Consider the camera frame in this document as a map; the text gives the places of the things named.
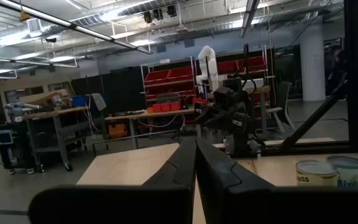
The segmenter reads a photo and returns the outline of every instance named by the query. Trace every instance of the food can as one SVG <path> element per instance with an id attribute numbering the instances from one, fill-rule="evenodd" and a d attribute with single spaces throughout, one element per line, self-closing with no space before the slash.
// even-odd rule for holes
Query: food can
<path id="1" fill-rule="evenodd" d="M 296 163 L 298 186 L 337 186 L 337 170 L 328 162 L 304 160 Z"/>
<path id="2" fill-rule="evenodd" d="M 338 187 L 358 187 L 358 159 L 349 156 L 329 156 L 327 162 L 338 171 Z"/>

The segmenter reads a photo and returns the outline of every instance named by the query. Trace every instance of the ceiling duct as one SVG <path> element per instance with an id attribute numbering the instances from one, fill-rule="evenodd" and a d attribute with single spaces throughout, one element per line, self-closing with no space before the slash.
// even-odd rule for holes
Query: ceiling duct
<path id="1" fill-rule="evenodd" d="M 77 18 L 71 20 L 70 22 L 85 27 L 102 25 L 108 23 L 111 20 L 122 18 L 124 16 L 150 11 L 161 7 L 167 7 L 177 4 L 178 2 L 185 2 L 185 1 L 187 0 L 148 0 L 148 1 L 122 0 L 112 4 L 108 4 L 106 6 L 96 7 L 89 11 L 86 11 L 85 13 L 91 15 Z M 48 37 L 50 35 L 59 34 L 65 30 L 68 30 L 66 27 L 61 27 L 44 21 L 41 22 L 41 26 L 42 26 L 42 33 L 40 34 L 40 37 Z M 0 31 L 0 47 L 7 45 L 4 44 L 4 42 L 1 42 L 3 38 L 6 37 L 7 35 L 16 35 L 20 32 L 26 32 L 26 31 L 30 33 L 27 24 Z M 32 40 L 32 38 L 33 37 L 31 37 L 30 34 L 27 34 L 23 37 L 20 37 L 20 40 L 22 42 L 26 42 Z"/>

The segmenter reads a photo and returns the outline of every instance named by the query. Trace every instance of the tabletop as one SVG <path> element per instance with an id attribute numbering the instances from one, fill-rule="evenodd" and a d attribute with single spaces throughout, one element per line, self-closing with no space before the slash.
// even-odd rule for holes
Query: tabletop
<path id="1" fill-rule="evenodd" d="M 50 118 L 50 117 L 59 116 L 62 114 L 71 113 L 71 112 L 83 111 L 86 109 L 87 109 L 86 106 L 82 106 L 82 107 L 70 108 L 70 109 L 65 109 L 65 110 L 56 110 L 56 111 L 25 114 L 25 115 L 23 115 L 23 119 Z"/>
<path id="2" fill-rule="evenodd" d="M 126 115 L 126 116 L 109 116 L 106 118 L 106 121 L 114 121 L 118 119 L 138 119 L 138 118 L 155 118 L 159 116 L 170 116 L 170 115 L 178 115 L 178 114 L 192 114 L 194 113 L 194 108 L 178 110 L 178 111 L 169 111 L 169 112 L 160 112 L 160 113 L 148 113 L 144 111 L 141 114 L 134 115 Z"/>
<path id="3" fill-rule="evenodd" d="M 98 156 L 81 179 L 80 185 L 141 185 L 155 174 L 179 147 L 178 143 Z M 358 154 L 342 154 L 358 158 Z M 324 161 L 329 154 L 270 156 L 238 159 L 237 162 L 276 186 L 296 185 L 295 164 L 304 159 Z M 205 217 L 198 183 L 195 186 L 193 223 L 204 224 Z"/>

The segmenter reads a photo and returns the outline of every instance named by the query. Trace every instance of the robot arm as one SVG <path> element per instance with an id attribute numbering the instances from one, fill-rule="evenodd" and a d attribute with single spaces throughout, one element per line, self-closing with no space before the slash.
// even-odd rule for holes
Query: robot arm
<path id="1" fill-rule="evenodd" d="M 215 91 L 219 87 L 218 68 L 216 66 L 215 51 L 210 46 L 204 46 L 201 52 L 198 54 L 198 60 L 200 61 L 201 75 L 196 76 L 198 84 L 198 91 L 203 93 L 203 81 L 208 79 L 207 63 L 209 68 L 209 74 L 211 75 L 212 91 Z"/>

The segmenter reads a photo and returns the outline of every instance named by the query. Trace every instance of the pillar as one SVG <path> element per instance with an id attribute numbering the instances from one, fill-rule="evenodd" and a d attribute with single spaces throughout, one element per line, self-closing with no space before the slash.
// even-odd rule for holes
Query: pillar
<path id="1" fill-rule="evenodd" d="M 326 99 L 323 24 L 320 18 L 300 36 L 303 101 Z"/>

